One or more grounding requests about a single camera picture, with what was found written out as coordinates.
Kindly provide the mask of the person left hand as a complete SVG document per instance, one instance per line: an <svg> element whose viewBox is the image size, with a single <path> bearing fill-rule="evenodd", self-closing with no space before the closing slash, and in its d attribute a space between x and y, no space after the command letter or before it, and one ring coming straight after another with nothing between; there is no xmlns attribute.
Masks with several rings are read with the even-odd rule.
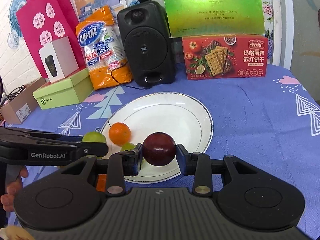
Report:
<svg viewBox="0 0 320 240"><path fill-rule="evenodd" d="M3 210L6 212L13 212L13 202L15 195L18 191L23 188L22 178L27 178L29 175L28 170L25 166L23 166L20 170L20 174L18 175L17 179L6 186L6 193L1 196L1 204Z"/></svg>

